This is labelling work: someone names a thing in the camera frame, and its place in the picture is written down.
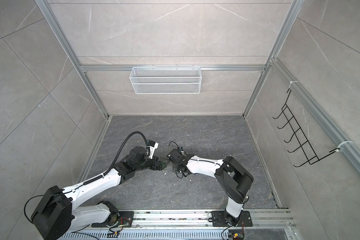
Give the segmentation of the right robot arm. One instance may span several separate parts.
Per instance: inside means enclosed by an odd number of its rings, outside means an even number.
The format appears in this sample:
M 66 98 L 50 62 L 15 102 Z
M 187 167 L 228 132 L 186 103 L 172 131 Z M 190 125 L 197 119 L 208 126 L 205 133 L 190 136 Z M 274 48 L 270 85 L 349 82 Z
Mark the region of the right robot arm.
M 223 218 L 219 222 L 230 226 L 239 223 L 254 177 L 235 158 L 227 156 L 225 159 L 211 160 L 187 155 L 178 149 L 170 151 L 167 158 L 173 163 L 175 173 L 183 177 L 201 174 L 215 178 L 228 195 Z

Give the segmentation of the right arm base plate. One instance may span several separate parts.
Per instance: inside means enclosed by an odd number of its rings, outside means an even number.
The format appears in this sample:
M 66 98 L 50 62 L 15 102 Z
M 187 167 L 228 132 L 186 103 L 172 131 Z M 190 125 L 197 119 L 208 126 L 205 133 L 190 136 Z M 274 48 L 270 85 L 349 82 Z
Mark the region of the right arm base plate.
M 229 215 L 226 211 L 212 211 L 208 221 L 213 227 L 252 227 L 253 222 L 249 211 L 241 211 L 237 218 Z

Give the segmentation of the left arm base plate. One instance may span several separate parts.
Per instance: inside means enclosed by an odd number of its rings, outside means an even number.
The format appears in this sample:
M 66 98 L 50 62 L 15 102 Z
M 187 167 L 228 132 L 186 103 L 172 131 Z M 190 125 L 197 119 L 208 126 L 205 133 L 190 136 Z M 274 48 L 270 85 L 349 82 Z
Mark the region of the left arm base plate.
M 111 213 L 110 216 L 103 223 L 91 224 L 92 228 L 111 228 L 111 227 L 130 227 L 134 219 L 135 212 L 121 211 L 118 213 Z

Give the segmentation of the aluminium front rail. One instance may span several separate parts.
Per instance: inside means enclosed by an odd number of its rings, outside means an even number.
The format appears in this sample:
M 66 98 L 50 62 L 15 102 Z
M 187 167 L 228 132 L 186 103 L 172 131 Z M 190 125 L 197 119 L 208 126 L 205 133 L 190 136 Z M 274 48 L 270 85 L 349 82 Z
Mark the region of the aluminium front rail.
M 221 210 L 123 210 L 132 217 L 120 227 L 78 227 L 62 240 L 299 240 L 291 213 L 283 209 L 245 210 L 235 226 L 221 224 Z

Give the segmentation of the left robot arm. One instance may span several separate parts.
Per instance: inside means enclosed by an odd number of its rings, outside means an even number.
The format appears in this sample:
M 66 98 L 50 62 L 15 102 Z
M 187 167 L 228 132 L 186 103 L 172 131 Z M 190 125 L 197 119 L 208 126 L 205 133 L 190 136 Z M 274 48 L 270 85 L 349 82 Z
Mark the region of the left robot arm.
M 75 227 L 108 224 L 116 208 L 104 201 L 96 206 L 81 204 L 132 178 L 137 171 L 145 169 L 161 171 L 167 166 L 163 158 L 147 153 L 144 147 L 134 147 L 121 161 L 113 163 L 109 170 L 73 186 L 53 186 L 41 196 L 30 221 L 44 240 L 57 240 Z

